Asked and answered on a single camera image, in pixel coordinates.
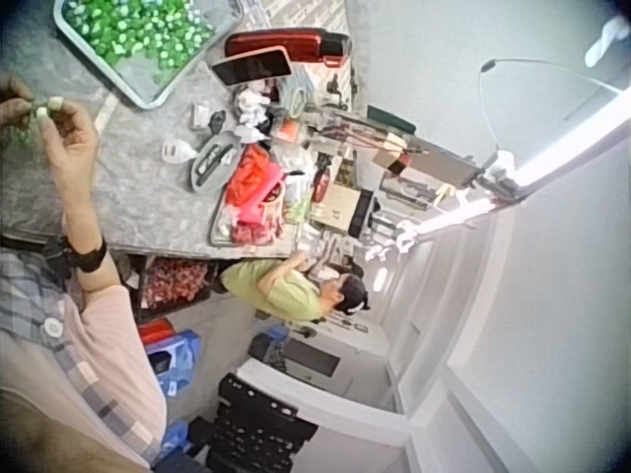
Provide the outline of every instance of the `plaid shirt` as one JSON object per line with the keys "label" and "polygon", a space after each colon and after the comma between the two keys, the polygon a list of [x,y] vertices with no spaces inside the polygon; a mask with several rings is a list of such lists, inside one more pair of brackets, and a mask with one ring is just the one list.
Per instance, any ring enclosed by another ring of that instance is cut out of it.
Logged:
{"label": "plaid shirt", "polygon": [[160,440],[109,395],[92,366],[81,359],[73,342],[65,337],[65,301],[61,288],[61,281],[48,269],[41,255],[1,248],[0,330],[51,350],[72,385],[99,418],[151,463],[160,452]]}

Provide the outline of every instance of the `floor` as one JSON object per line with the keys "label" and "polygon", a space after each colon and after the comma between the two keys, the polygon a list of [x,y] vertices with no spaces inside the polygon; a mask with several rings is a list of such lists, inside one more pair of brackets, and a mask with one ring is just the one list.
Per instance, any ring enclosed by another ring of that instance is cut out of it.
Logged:
{"label": "floor", "polygon": [[202,356],[193,384],[168,398],[169,424],[201,415],[212,420],[217,409],[217,387],[226,373],[247,357],[252,337],[277,323],[254,317],[254,308],[231,295],[213,294],[210,300],[168,316],[175,331],[191,329],[202,339]]}

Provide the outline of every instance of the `red plastic bag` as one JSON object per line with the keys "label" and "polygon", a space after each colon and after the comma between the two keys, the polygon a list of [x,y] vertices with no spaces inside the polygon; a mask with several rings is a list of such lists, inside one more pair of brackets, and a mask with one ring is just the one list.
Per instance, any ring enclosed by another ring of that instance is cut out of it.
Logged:
{"label": "red plastic bag", "polygon": [[241,162],[228,183],[226,203],[240,207],[256,192],[267,177],[269,155],[259,145],[248,145]]}

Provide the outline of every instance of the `smartphone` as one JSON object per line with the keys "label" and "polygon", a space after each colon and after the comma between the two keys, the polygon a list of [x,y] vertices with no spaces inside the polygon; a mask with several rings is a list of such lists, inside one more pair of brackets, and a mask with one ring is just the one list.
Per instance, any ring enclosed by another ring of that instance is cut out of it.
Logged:
{"label": "smartphone", "polygon": [[292,73],[287,49],[283,46],[266,47],[231,56],[213,64],[211,69],[226,87],[289,76]]}

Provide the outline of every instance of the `workbench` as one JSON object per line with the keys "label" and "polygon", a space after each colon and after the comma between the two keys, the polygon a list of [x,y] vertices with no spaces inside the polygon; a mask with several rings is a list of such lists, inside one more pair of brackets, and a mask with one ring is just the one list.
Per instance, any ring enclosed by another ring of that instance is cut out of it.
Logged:
{"label": "workbench", "polygon": [[[248,1],[248,29],[270,28],[255,1]],[[94,199],[105,238],[111,248],[190,258],[283,257],[295,246],[299,229],[287,226],[274,244],[244,251],[209,243],[211,220],[221,193],[189,190],[189,165],[169,165],[160,147],[169,137],[200,149],[209,133],[189,129],[191,106],[210,102],[213,111],[226,109],[228,91],[205,61],[178,84],[166,102],[144,111],[120,94],[56,29],[53,0],[25,0],[5,22],[3,69],[22,76],[35,102],[64,96],[81,102],[101,135]],[[208,51],[211,62],[221,57],[222,43]],[[224,129],[235,126],[229,116]],[[62,207],[39,138],[31,147],[15,143],[2,150],[2,233],[42,242],[61,232]]]}

